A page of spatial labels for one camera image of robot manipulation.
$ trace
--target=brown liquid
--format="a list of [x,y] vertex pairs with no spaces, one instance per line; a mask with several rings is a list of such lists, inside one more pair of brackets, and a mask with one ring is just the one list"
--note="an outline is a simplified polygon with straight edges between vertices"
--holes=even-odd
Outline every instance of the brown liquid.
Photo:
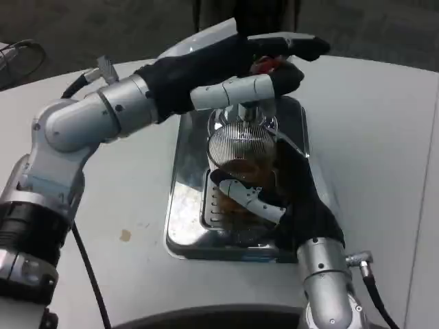
[[[271,163],[267,160],[265,162],[256,162],[246,159],[234,159],[223,165],[221,169],[244,182],[253,183],[260,187],[267,187],[272,172]],[[255,218],[255,215],[223,193],[219,193],[218,206],[224,212],[235,213],[242,216],[243,219]]]

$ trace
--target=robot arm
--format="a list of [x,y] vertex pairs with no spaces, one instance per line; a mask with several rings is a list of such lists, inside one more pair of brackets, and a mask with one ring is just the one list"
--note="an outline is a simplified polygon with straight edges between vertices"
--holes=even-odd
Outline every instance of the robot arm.
[[[299,87],[292,64],[246,76],[261,55],[296,54],[315,60],[329,46],[313,36],[231,36],[184,56],[161,58],[81,101],[60,99],[32,123],[32,150],[14,167],[0,197],[2,320],[8,328],[20,312],[50,304],[56,265],[84,190],[86,161],[100,143],[129,136],[172,114],[269,99]],[[7,303],[8,298],[15,300]],[[17,324],[17,328],[37,328]]]

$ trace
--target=robotic hand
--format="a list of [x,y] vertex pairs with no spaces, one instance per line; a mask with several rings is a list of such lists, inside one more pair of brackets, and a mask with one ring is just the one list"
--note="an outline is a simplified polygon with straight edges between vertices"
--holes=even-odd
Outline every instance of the robotic hand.
[[[120,81],[105,61],[84,74],[85,82],[102,75],[109,85],[80,101],[69,98],[78,87],[72,85],[63,99],[43,109],[32,123],[31,152],[17,162],[0,197],[0,326],[35,329],[44,320],[58,281],[60,249],[74,226],[84,190],[82,170],[100,143],[129,136],[173,114],[290,93],[303,79],[293,64],[248,76],[252,63],[261,56],[315,60],[328,50],[324,41],[304,34],[235,35],[187,55],[161,58]],[[227,80],[234,76],[237,79]],[[247,200],[246,205],[277,221],[278,234],[294,233],[309,298],[304,317],[308,327],[366,328],[352,325],[364,314],[353,297],[343,234],[318,199],[308,160],[293,153],[291,165],[300,175],[290,206],[261,204],[263,192],[257,193],[262,201]],[[235,180],[221,172],[215,175],[220,188],[239,202],[230,185]],[[30,317],[34,321],[20,323],[35,307],[37,316]]]
[[288,182],[288,194],[240,181],[216,169],[210,175],[220,191],[261,218],[276,224],[274,238],[279,248],[290,241],[297,253],[308,305],[300,329],[369,328],[366,315],[355,298],[349,265],[369,263],[367,252],[356,255],[356,262],[346,261],[344,235],[333,213],[319,198],[311,171],[312,158],[299,154],[285,141],[277,142],[279,182]]

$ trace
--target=cable connector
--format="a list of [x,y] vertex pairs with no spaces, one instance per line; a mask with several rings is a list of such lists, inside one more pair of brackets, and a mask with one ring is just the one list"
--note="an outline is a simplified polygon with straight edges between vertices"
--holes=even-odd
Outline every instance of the cable connector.
[[384,307],[383,300],[378,292],[372,267],[370,266],[371,263],[373,263],[373,257],[372,253],[369,251],[358,252],[346,256],[346,264],[349,267],[359,267],[361,276],[363,277],[363,282],[369,292],[369,296],[384,321],[389,325],[390,329],[399,329]]
[[89,69],[87,72],[81,74],[62,94],[61,98],[71,98],[79,90],[92,82],[103,77],[108,85],[119,81],[116,69],[112,62],[106,57],[101,56],[97,59],[97,67]]

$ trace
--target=red object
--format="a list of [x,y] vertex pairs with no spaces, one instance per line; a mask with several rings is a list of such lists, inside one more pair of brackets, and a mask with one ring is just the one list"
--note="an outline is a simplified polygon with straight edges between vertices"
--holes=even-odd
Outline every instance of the red object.
[[261,58],[252,65],[251,72],[253,74],[267,74],[276,70],[282,64],[280,58]]

